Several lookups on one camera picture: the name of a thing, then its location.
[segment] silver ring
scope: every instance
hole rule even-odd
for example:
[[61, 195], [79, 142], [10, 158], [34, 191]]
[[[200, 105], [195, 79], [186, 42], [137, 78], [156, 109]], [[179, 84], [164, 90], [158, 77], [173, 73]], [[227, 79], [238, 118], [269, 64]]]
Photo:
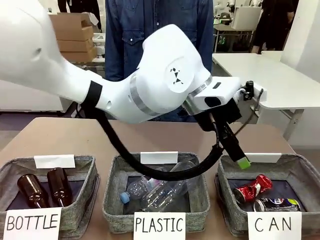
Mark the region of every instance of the silver ring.
[[196, 96], [197, 94], [205, 90], [211, 83], [212, 83], [212, 76], [210, 75], [210, 77], [201, 86], [196, 88], [194, 91], [190, 92], [188, 95], [191, 97]]
[[145, 114], [149, 116], [156, 117], [160, 115], [160, 113], [157, 113], [155, 111], [152, 111], [149, 107], [147, 107], [144, 103], [144, 101], [139, 96], [138, 90], [137, 90], [137, 84], [136, 84], [136, 74], [134, 73], [130, 79], [130, 93], [133, 102], [135, 105]]

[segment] basket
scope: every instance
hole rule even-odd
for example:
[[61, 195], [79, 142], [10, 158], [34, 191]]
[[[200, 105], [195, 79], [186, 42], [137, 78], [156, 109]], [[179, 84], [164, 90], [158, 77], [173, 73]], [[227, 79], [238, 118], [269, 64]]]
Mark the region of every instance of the basket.
[[[133, 156], [140, 161], [140, 153], [133, 153]], [[194, 164], [199, 164], [199, 159], [194, 153], [180, 152], [178, 154], [178, 162], [181, 161], [192, 161]], [[154, 169], [160, 166], [170, 171], [174, 164], [149, 165]], [[102, 212], [109, 223], [110, 231], [114, 234], [128, 233], [134, 230], [134, 215], [124, 214], [126, 206], [121, 202], [119, 195], [126, 191], [130, 178], [141, 176], [141, 173], [136, 172], [121, 156], [116, 156], [113, 159], [104, 194]], [[186, 231], [203, 231], [205, 229], [206, 216], [210, 209], [209, 193], [203, 175], [200, 177], [198, 186], [188, 192], [188, 197], [185, 199], [187, 199], [188, 209], [185, 206], [177, 212], [186, 212]], [[139, 201], [137, 200], [132, 204], [135, 207], [135, 205], [139, 204]]]
[[[61, 210], [59, 237], [78, 239], [85, 233], [97, 196], [100, 177], [93, 156], [74, 156], [75, 168], [65, 168], [72, 189], [73, 203]], [[7, 210], [29, 209], [17, 187], [17, 180], [34, 174], [48, 193], [47, 172], [37, 169], [33, 157], [16, 158], [0, 168], [0, 237], [3, 236]]]
[[299, 202], [302, 211], [302, 235], [320, 234], [320, 174], [303, 156], [283, 154], [276, 163], [252, 162], [241, 170], [229, 156], [219, 161], [217, 188], [224, 220], [234, 236], [248, 234], [248, 214], [251, 203], [238, 205], [233, 189], [264, 174], [272, 180], [273, 188], [259, 198], [289, 198]]

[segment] red crushed can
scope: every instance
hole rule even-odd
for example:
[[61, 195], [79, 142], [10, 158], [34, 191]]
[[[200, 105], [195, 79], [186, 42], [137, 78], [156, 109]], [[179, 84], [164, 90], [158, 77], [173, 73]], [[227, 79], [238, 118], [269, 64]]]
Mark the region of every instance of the red crushed can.
[[235, 188], [233, 190], [236, 201], [240, 204], [253, 202], [258, 194], [265, 192], [272, 188], [272, 182], [265, 175], [258, 175], [256, 179], [244, 186]]

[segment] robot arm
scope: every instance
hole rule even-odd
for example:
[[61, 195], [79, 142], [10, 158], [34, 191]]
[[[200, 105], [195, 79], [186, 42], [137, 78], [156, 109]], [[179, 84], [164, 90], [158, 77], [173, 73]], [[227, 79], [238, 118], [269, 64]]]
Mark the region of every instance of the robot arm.
[[37, 0], [1, 3], [0, 79], [42, 90], [79, 104], [92, 82], [101, 89], [96, 107], [126, 123], [141, 123], [168, 113], [189, 98], [194, 113], [208, 107], [206, 95], [227, 103], [240, 86], [237, 78], [220, 81], [211, 77], [185, 34], [168, 25], [143, 43], [137, 70], [120, 82], [104, 80], [65, 60], [56, 42], [52, 23]]
[[[241, 115], [234, 101], [237, 77], [212, 77], [188, 37], [175, 25], [165, 26], [143, 43], [137, 70], [111, 82], [65, 60], [51, 20], [37, 0], [0, 0], [0, 79], [38, 89], [108, 112], [126, 123], [141, 123], [183, 106], [204, 131], [215, 131], [232, 159], [245, 154], [229, 128]], [[202, 174], [221, 156], [219, 141], [198, 166], [183, 172], [159, 172], [137, 162], [122, 145], [104, 114], [97, 120], [111, 143], [136, 170], [160, 180]]]

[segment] person in black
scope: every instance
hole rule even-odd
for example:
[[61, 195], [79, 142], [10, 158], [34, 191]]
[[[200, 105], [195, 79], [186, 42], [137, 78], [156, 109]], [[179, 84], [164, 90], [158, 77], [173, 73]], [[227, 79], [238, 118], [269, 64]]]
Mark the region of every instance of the person in black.
[[58, 7], [61, 13], [67, 12], [66, 3], [71, 13], [93, 13], [99, 21], [97, 27], [102, 32], [98, 0], [58, 0]]
[[264, 43], [268, 50], [282, 51], [295, 16], [292, 0], [263, 0], [262, 10], [251, 52], [258, 53]]

